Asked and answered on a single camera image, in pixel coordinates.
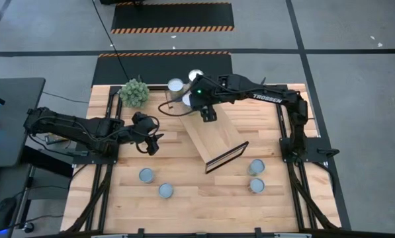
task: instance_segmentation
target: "can lid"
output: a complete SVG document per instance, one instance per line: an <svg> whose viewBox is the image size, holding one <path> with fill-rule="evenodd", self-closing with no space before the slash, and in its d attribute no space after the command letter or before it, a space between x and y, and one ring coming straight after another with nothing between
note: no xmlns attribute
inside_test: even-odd
<svg viewBox="0 0 395 238"><path fill-rule="evenodd" d="M183 96L183 103L186 104L187 106L190 106L190 105L191 105L191 103L190 103L190 94L191 94L191 93L186 93L186 94Z"/></svg>
<svg viewBox="0 0 395 238"><path fill-rule="evenodd" d="M190 73L189 73L190 81L195 80L195 78L197 77L198 74L203 75L203 72L199 69L193 69L192 71L190 71Z"/></svg>
<svg viewBox="0 0 395 238"><path fill-rule="evenodd" d="M173 92L178 92L183 89L183 81L180 79L171 79L168 81L168 89Z"/></svg>
<svg viewBox="0 0 395 238"><path fill-rule="evenodd" d="M153 179L153 171L149 168L142 169L138 174L138 177L143 182L149 182Z"/></svg>
<svg viewBox="0 0 395 238"><path fill-rule="evenodd" d="M255 159L251 162L250 168L255 173L262 173L265 170L265 164L260 159Z"/></svg>
<svg viewBox="0 0 395 238"><path fill-rule="evenodd" d="M255 178L250 182L250 188L256 193L260 193L265 189L265 183L260 178Z"/></svg>
<svg viewBox="0 0 395 238"><path fill-rule="evenodd" d="M169 183L164 183L159 187L159 195L162 198L169 198L173 194L173 187Z"/></svg>

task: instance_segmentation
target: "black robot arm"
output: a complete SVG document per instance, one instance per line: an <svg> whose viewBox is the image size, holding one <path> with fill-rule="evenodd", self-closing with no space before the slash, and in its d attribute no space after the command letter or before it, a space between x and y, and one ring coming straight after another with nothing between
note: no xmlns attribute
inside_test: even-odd
<svg viewBox="0 0 395 238"><path fill-rule="evenodd" d="M243 99L256 99L284 105L290 118L291 135L289 151L297 156L306 151L304 125L308 121L308 103L300 92L280 86L269 86L251 82L241 75L223 75L216 79L197 75L190 86L190 104L199 110L205 122L216 120L212 105Z"/></svg>
<svg viewBox="0 0 395 238"><path fill-rule="evenodd" d="M115 145L142 142L148 145L144 153L154 155L159 149L157 139L163 134L155 134L159 125L155 125L152 118L154 117L136 112L132 117L133 125L124 126L124 121L119 119L77 118L43 107L28 111L24 127L28 134L53 133L81 143L92 153L103 157L110 155Z"/></svg>

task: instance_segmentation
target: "gray floor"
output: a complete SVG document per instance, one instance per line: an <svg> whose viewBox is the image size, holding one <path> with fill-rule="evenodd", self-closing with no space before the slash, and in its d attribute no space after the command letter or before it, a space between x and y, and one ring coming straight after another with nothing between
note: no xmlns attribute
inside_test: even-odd
<svg viewBox="0 0 395 238"><path fill-rule="evenodd" d="M285 0L230 2L234 32L112 38L119 50L297 49ZM307 49L395 48L395 0L292 3ZM110 28L114 6L97 5ZM0 22L0 52L81 50L110 50L89 0L12 0ZM395 54L309 55L308 59L331 143L341 150L335 160L352 228L395 233ZM0 57L0 77L45 77L46 92L87 100L96 61L96 56ZM267 83L306 82L299 55L233 54L232 65L234 73L254 81L267 77ZM42 96L40 106L76 116L87 111L86 104L48 95ZM37 201L30 217L63 211L64 200ZM57 232L61 220L37 221L33 235ZM16 232L14 237L24 234Z"/></svg>

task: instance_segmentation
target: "wooden table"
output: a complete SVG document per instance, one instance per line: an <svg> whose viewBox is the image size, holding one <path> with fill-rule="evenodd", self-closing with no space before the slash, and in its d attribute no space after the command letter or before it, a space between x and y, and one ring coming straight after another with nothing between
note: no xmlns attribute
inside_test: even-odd
<svg viewBox="0 0 395 238"><path fill-rule="evenodd" d="M304 84L288 87L302 92L308 101ZM87 118L105 115L109 88L109 85L93 87ZM164 92L152 92L149 103L141 110L160 120L160 132L165 135L159 141L159 151L150 157L139 153L135 145L120 147L112 174L105 233L137 233L138 228L144 228L146 233L247 233L254 232L255 227L262 232L298 230L287 168L281 159L281 133L274 104L257 100L222 104L249 146L240 158L205 175L204 163L180 120L158 112L157 106L165 100ZM131 124L134 112L123 108L121 119ZM311 108L309 118L306 134L316 137ZM246 173L247 167L254 159L261 159L266 165L258 176L265 181L265 191L257 195L247 190L252 179ZM151 184L138 178L145 167L154 170L155 180ZM88 203L94 172L95 166L89 165L72 181L61 230L67 229ZM310 163L306 163L306 173L315 203L339 226L328 174ZM174 187L169 199L162 199L157 193L158 186L165 182ZM95 217L99 208L100 205L96 206ZM302 209L305 226L309 227L306 205ZM93 227L96 226L97 218L93 222Z"/></svg>

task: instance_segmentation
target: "black floor mat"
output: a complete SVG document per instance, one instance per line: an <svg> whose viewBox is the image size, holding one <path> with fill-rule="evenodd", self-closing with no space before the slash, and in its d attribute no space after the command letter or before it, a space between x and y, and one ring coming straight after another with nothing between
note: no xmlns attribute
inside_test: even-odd
<svg viewBox="0 0 395 238"><path fill-rule="evenodd" d="M112 22L113 34L232 31L230 3L148 3L137 9L119 3Z"/></svg>
<svg viewBox="0 0 395 238"><path fill-rule="evenodd" d="M173 78L186 83L193 69L213 76L232 73L231 55L228 52L136 52L119 56L129 78L141 75L147 84L166 84ZM116 54L101 54L97 60L93 85L121 85L126 82Z"/></svg>

